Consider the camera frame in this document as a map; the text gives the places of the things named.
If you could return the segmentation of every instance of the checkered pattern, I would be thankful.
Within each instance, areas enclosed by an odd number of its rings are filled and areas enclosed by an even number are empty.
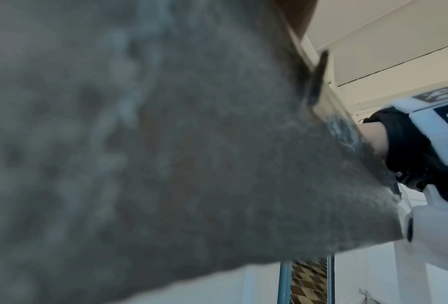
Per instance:
[[[290,304],[327,304],[328,264],[325,258],[292,263]]]

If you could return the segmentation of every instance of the gray fabric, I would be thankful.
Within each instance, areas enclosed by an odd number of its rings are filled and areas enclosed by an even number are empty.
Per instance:
[[[0,304],[401,238],[309,75],[262,0],[0,1]]]

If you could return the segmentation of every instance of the ceiling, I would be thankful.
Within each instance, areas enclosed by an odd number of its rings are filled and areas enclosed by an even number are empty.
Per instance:
[[[319,0],[307,36],[342,85],[448,46],[448,0]]]

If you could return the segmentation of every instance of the black sleeve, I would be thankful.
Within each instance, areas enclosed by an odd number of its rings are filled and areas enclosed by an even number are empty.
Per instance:
[[[364,123],[381,122],[389,141],[386,165],[394,172],[421,171],[424,166],[422,152],[430,145],[409,118],[394,107],[379,110],[364,119]]]

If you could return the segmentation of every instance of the blurry gray object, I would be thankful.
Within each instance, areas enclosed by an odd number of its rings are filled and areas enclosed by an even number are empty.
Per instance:
[[[269,1],[0,1],[0,304],[401,238],[310,70]]]

